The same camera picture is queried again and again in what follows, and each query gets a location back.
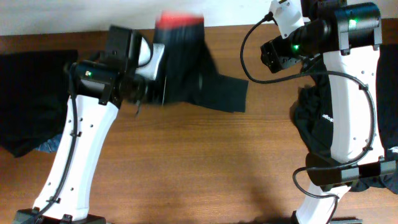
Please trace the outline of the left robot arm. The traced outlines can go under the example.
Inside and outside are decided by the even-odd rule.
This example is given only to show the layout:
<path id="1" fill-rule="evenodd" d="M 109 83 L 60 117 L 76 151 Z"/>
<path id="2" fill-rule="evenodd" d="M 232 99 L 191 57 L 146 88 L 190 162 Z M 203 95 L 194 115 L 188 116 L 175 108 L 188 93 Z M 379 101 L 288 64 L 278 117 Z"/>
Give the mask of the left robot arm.
<path id="1" fill-rule="evenodd" d="M 165 45 L 138 30 L 109 28 L 105 49 L 68 71 L 70 97 L 55 160 L 32 208 L 14 223 L 106 223 L 92 215 L 90 191 L 108 131 L 123 101 L 152 101 Z"/>

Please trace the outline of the black leggings red waistband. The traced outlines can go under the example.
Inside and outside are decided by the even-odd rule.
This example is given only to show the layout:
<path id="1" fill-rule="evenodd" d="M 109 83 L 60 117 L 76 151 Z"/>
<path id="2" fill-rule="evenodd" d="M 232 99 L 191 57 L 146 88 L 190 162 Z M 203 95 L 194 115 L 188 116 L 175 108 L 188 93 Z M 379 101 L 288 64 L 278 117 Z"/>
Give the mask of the black leggings red waistband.
<path id="1" fill-rule="evenodd" d="M 163 12 L 155 22 L 154 43 L 164 45 L 153 102 L 186 102 L 229 113 L 246 110 L 248 81 L 218 72 L 205 42 L 204 17 Z"/>

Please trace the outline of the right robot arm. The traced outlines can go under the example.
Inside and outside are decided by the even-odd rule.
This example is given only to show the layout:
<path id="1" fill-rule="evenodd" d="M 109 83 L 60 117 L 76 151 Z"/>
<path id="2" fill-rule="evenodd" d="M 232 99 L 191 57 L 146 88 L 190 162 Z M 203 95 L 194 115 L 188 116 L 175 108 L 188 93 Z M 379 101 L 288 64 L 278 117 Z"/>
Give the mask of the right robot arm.
<path id="1" fill-rule="evenodd" d="M 294 223 L 330 223 L 338 202 L 354 184 L 397 170 L 379 136 L 376 74 L 382 44 L 381 13 L 373 2 L 272 1 L 266 20 L 280 36 L 261 48 L 272 73 L 319 58 L 331 90 L 333 113 L 329 155 L 308 154 L 310 187 L 292 215 Z"/>

